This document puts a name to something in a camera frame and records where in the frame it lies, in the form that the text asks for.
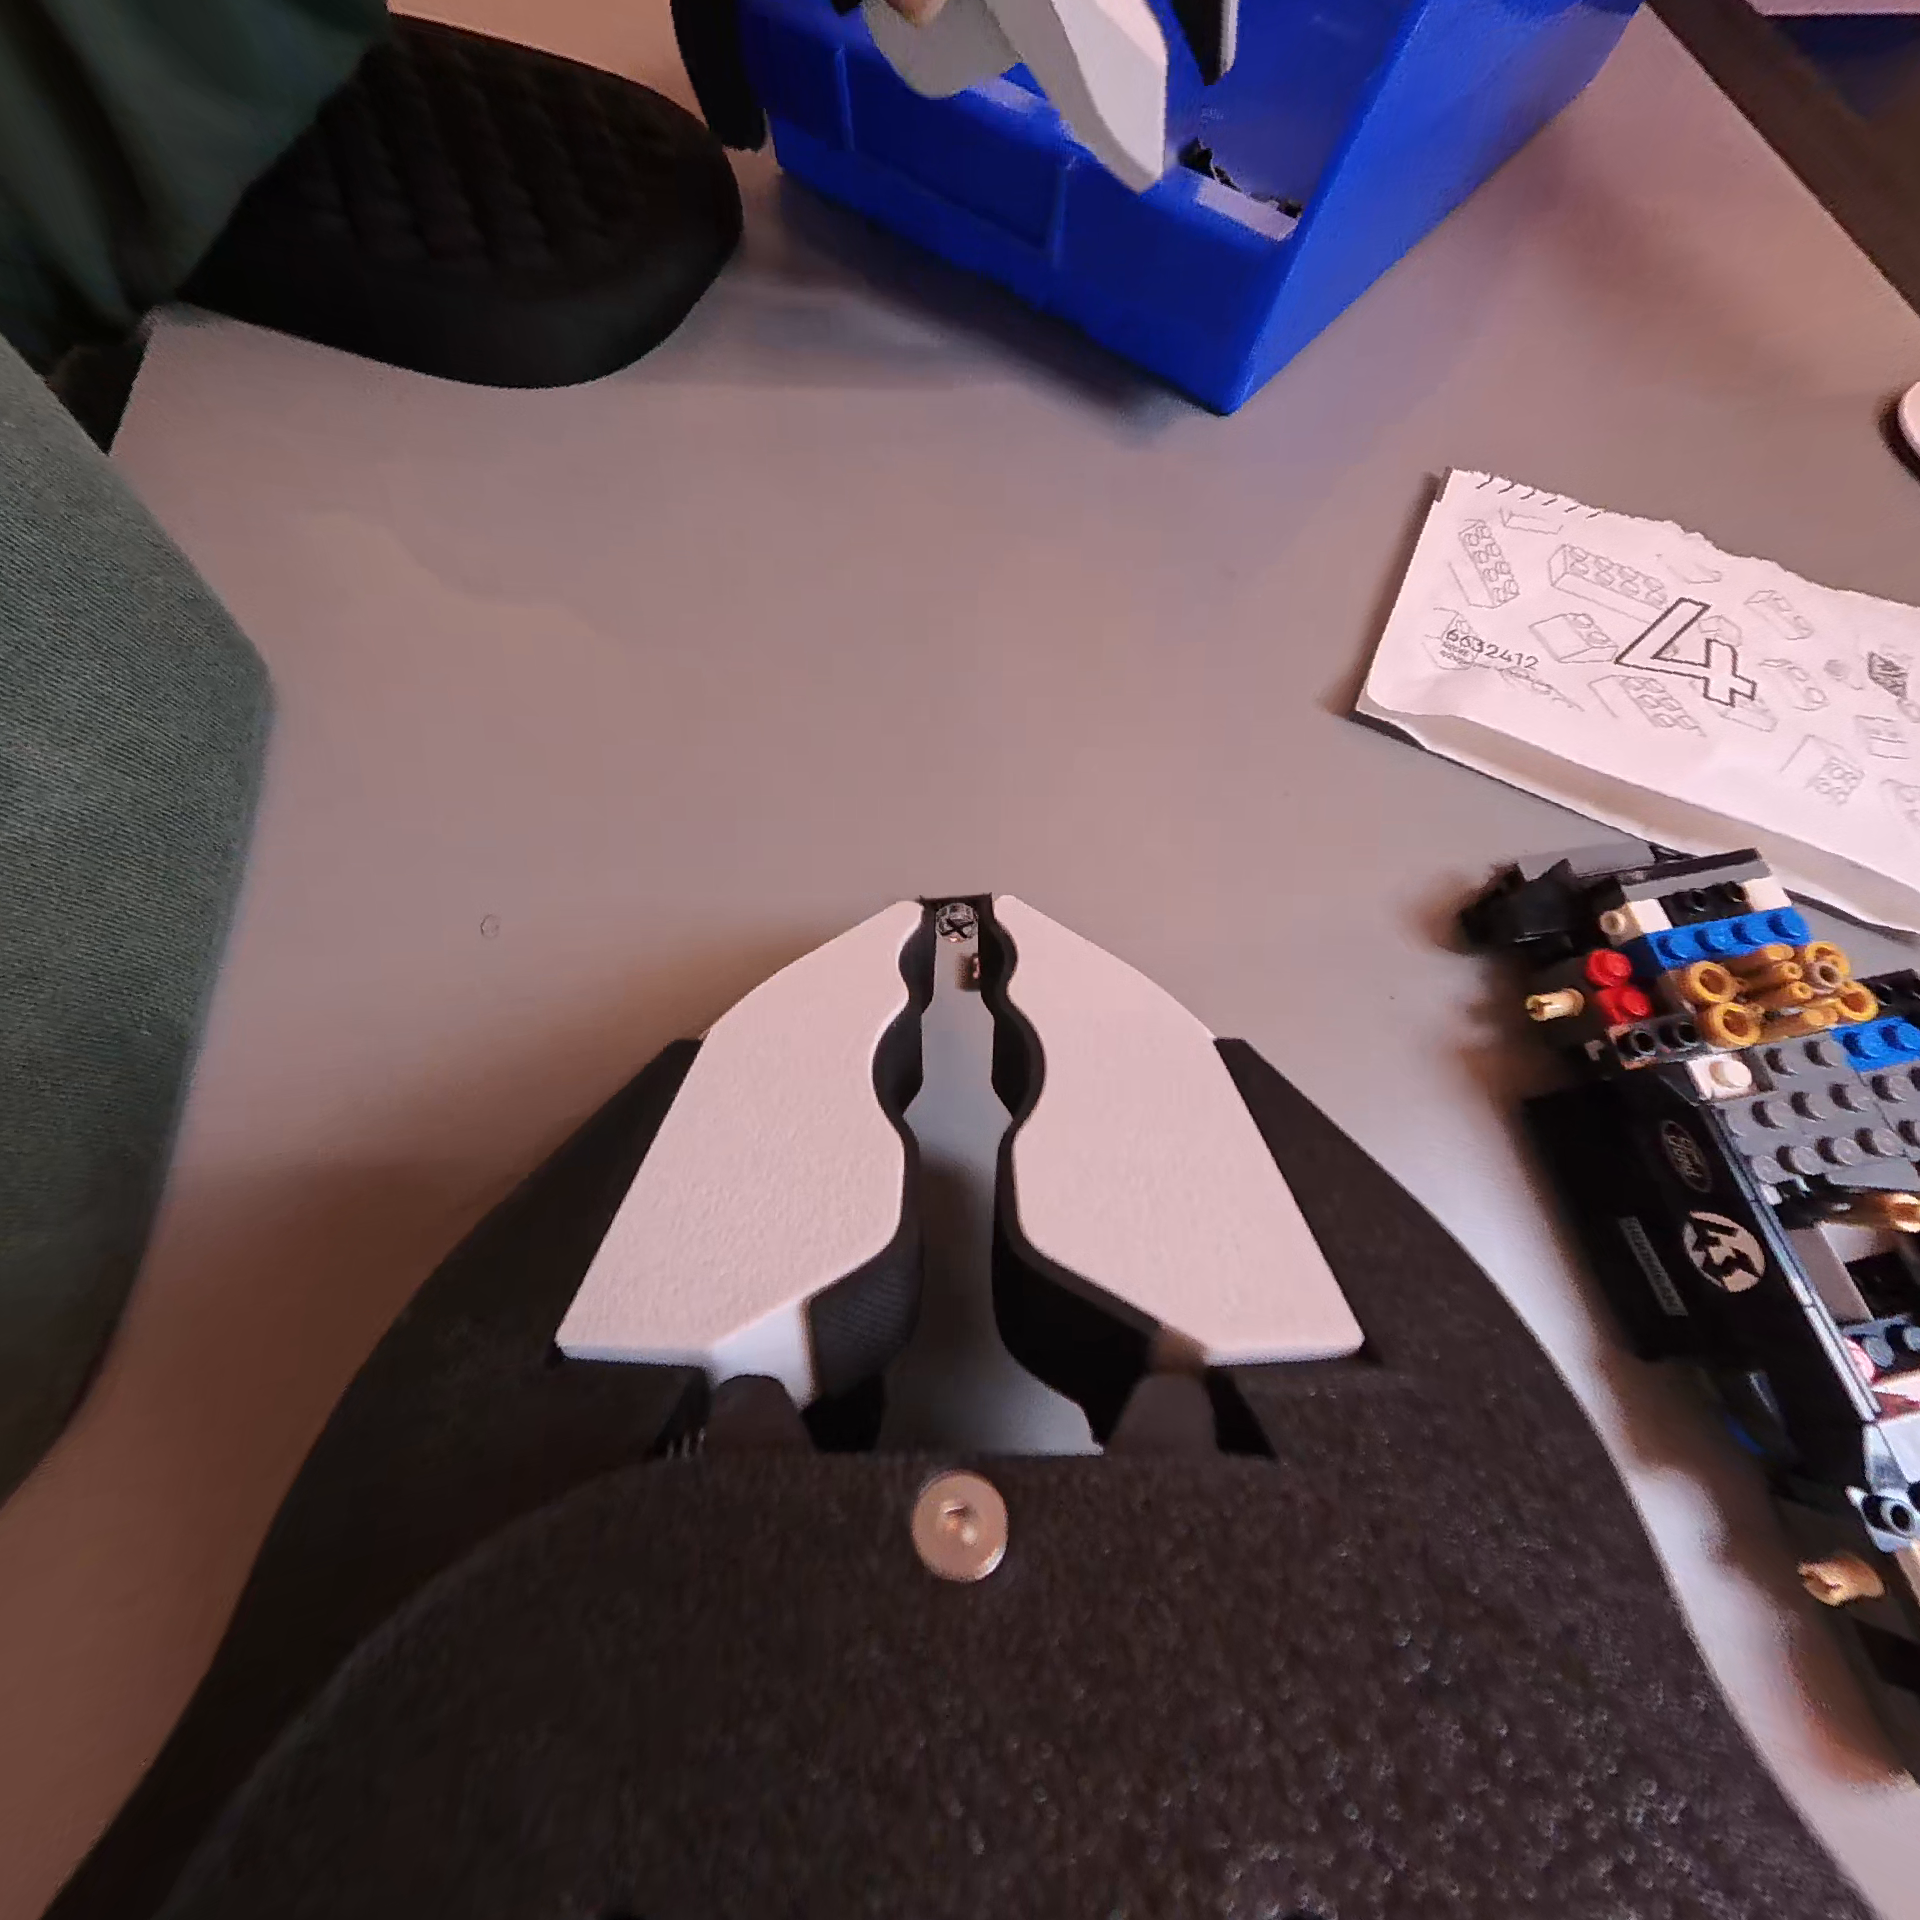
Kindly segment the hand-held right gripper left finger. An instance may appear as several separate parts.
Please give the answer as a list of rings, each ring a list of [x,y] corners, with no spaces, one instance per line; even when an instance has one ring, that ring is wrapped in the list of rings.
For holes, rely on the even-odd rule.
[[[903,1223],[876,1089],[922,908],[898,901],[767,975],[702,1036],[560,1318],[569,1359],[685,1364],[818,1398],[809,1305]]]

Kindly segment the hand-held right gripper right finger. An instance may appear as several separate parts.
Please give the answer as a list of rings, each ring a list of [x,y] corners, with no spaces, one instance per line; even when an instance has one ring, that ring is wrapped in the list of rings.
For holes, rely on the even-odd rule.
[[[1345,1359],[1361,1328],[1214,1032],[1037,908],[992,901],[1002,1345],[1103,1444],[1140,1380]]]

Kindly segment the blue plastic parts bin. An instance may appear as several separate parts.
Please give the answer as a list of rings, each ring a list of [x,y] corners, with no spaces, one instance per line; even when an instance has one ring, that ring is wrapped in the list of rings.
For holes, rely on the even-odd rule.
[[[836,5],[744,5],[776,161],[1218,414],[1237,411],[1600,73],[1633,5],[1252,1],[1201,85],[1172,5],[1142,191],[1031,73],[929,101]]]

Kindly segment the white numbered paper bag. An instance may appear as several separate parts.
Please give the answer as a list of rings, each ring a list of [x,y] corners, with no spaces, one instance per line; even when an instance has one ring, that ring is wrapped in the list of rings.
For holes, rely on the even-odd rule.
[[[1917,611],[1452,469],[1358,716],[1650,843],[1917,927]]]

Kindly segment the person's left forearm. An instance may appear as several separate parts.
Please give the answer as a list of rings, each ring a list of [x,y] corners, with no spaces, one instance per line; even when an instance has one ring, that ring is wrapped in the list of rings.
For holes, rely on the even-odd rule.
[[[1,327],[126,339],[388,29],[382,1],[4,1]]]

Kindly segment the black lego car model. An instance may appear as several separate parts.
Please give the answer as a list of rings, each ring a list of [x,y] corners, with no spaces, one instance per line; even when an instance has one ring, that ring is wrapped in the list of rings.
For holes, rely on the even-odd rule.
[[[1916,971],[1753,847],[1512,862],[1458,933],[1557,1055],[1526,1134],[1626,1344],[1702,1375],[1808,1592],[1916,1641]]]

